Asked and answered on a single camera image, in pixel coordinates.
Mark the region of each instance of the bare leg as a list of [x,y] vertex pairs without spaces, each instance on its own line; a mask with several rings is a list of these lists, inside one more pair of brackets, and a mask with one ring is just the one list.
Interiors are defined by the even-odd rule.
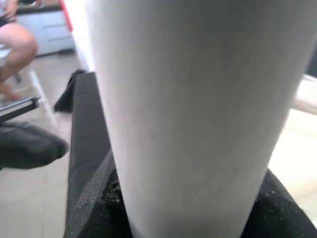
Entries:
[[21,97],[4,82],[35,58],[37,43],[34,36],[17,23],[10,23],[0,28],[0,43],[13,49],[5,58],[5,64],[0,70],[0,92],[10,100],[16,101]]

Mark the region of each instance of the white tumbler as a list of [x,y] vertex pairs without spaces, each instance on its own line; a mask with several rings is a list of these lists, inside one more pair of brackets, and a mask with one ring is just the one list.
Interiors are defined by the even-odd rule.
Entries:
[[238,238],[315,45],[317,0],[86,0],[134,238]]

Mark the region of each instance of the red object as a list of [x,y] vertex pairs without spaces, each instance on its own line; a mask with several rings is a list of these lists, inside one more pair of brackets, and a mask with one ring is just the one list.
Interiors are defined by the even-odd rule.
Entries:
[[68,15],[68,11],[67,11],[66,5],[64,3],[64,0],[59,0],[59,3],[61,5],[61,8],[63,9],[68,29],[69,29],[70,32],[72,32],[73,31],[73,25],[71,24],[70,17]]

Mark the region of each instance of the white stool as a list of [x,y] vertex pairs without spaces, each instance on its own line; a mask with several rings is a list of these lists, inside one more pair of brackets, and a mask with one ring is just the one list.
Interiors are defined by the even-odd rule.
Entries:
[[[2,67],[5,63],[5,57],[10,53],[11,49],[6,47],[3,44],[0,44],[0,67]],[[16,75],[16,79],[23,80],[23,82],[26,82],[26,87],[20,88],[16,90],[17,93],[26,91],[29,89],[32,89],[34,92],[35,97],[39,97],[39,109],[42,111],[42,113],[46,114],[51,127],[55,128],[57,127],[57,121],[55,119],[55,116],[53,114],[52,108],[50,104],[48,103],[48,100],[46,98],[45,92],[40,84],[40,81],[37,77],[36,72],[31,67],[31,65],[26,66],[24,69],[19,71]]]

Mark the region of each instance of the white cabinet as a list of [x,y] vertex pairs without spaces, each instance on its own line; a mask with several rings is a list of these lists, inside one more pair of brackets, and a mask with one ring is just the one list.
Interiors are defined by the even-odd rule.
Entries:
[[39,45],[38,55],[75,48],[62,11],[19,15],[17,21],[36,37]]

